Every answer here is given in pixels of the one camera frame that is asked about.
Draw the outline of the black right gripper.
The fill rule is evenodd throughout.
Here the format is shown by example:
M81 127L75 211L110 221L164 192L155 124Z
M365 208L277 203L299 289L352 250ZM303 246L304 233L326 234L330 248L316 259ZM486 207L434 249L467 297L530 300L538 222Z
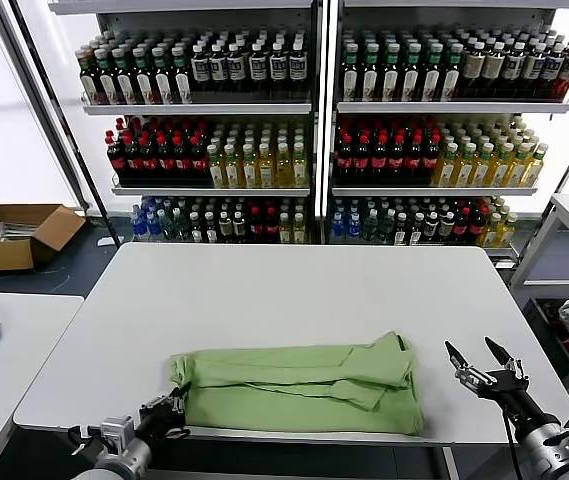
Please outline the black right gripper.
M515 359L502 345L490 337L485 343L498 364L505 370L482 374L472 367L464 356L449 342L445 347L449 360L455 368L455 377L464 386L478 386L479 398L492 400L498 404L511 421L531 420L538 415L538 406L528 394L529 379L522 361Z

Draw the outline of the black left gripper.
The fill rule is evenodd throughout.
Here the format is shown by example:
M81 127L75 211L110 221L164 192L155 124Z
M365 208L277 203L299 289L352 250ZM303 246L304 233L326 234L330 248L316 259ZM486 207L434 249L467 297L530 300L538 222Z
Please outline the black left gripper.
M187 382L143 404L139 409L138 437L142 440L178 440L187 436L186 402L191 388Z

